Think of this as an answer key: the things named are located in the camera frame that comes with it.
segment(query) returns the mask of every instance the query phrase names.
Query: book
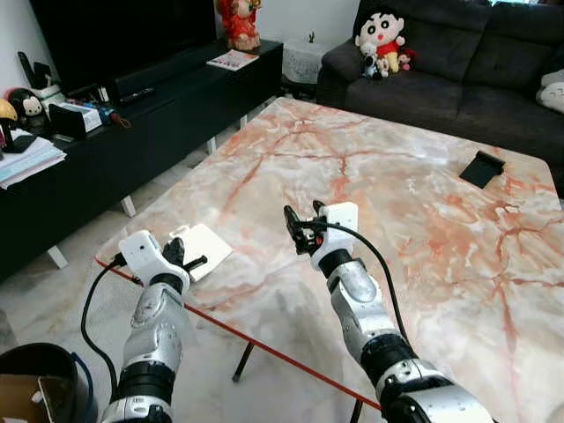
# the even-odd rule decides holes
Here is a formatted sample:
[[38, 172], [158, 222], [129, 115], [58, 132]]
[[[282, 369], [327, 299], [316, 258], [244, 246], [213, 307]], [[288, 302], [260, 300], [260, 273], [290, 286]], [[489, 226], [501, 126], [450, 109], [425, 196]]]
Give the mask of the book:
[[239, 69], [247, 66], [249, 63], [253, 63], [256, 59], [258, 59], [257, 55], [251, 55], [237, 50], [230, 50], [224, 55], [210, 60], [207, 64], [227, 69], [228, 71], [238, 71]]
[[[21, 135], [30, 135], [23, 130], [11, 132], [14, 139]], [[21, 182], [32, 174], [54, 166], [64, 160], [66, 154], [45, 138], [37, 137], [22, 153], [4, 153], [0, 160], [0, 188], [8, 189], [14, 183]]]

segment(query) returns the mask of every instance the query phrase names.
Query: stuffed doll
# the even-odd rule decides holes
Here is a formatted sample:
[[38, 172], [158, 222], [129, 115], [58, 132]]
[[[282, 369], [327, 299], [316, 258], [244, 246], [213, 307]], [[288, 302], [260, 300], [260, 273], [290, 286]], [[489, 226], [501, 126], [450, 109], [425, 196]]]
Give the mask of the stuffed doll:
[[261, 0], [218, 0], [217, 6], [223, 18], [229, 48], [252, 50], [261, 45], [255, 25]]
[[357, 21], [354, 28], [354, 44], [362, 50], [366, 45], [376, 47], [376, 55], [385, 58], [394, 73], [399, 71], [397, 52], [405, 44], [399, 33], [404, 29], [404, 20], [385, 6], [376, 6]]
[[18, 126], [34, 135], [47, 136], [50, 132], [49, 119], [41, 102], [25, 88], [16, 88], [8, 93], [8, 101], [18, 113]]
[[375, 46], [366, 43], [360, 48], [360, 52], [364, 56], [363, 77], [376, 80], [388, 77], [388, 61], [376, 55]]
[[415, 65], [415, 59], [417, 59], [417, 53], [415, 50], [410, 48], [401, 47], [399, 49], [399, 56], [397, 57], [397, 62], [402, 71], [409, 71], [413, 69]]

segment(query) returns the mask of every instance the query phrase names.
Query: black tv cabinet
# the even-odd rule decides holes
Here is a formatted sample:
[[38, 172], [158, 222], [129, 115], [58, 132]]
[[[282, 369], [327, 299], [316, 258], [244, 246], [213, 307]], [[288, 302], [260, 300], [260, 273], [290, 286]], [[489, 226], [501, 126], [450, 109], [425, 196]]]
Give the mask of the black tv cabinet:
[[[210, 48], [212, 57], [227, 52], [220, 42]], [[103, 127], [83, 141], [54, 141], [68, 154], [64, 162], [0, 189], [0, 280], [276, 95], [282, 52], [281, 43], [263, 41], [260, 59], [237, 72], [202, 63], [118, 108], [131, 129]]]

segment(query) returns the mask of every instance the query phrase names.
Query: sofa cushion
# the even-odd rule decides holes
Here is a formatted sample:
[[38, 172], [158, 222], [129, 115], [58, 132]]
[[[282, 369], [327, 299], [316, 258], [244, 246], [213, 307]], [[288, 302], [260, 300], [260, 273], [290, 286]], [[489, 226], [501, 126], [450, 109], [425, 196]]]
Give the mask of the sofa cushion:
[[349, 40], [334, 48], [323, 56], [323, 66], [343, 77], [348, 82], [356, 81], [362, 76], [364, 63], [359, 48]]
[[481, 34], [408, 20], [404, 36], [406, 45], [418, 54], [418, 71], [461, 82], [478, 47]]
[[515, 40], [558, 46], [564, 42], [564, 8], [497, 3], [486, 31]]
[[459, 84], [411, 70], [380, 81], [361, 78], [350, 84], [345, 108], [425, 128], [453, 120], [461, 96]]
[[496, 4], [464, 82], [532, 97], [545, 62], [563, 41], [564, 8]]
[[519, 93], [466, 86], [458, 121], [476, 141], [564, 164], [564, 116]]
[[[392, 7], [404, 0], [393, 1]], [[469, 0], [416, 0], [411, 4], [406, 16], [418, 20], [450, 28], [465, 29], [481, 33], [486, 28], [492, 12], [488, 2]]]

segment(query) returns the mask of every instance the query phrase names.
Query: white pillow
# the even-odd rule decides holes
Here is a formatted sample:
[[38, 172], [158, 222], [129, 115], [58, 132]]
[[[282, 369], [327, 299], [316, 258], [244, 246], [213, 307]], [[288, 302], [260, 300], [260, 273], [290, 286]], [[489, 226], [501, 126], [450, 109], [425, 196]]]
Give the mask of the white pillow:
[[564, 69], [543, 76], [537, 101], [546, 108], [564, 114]]

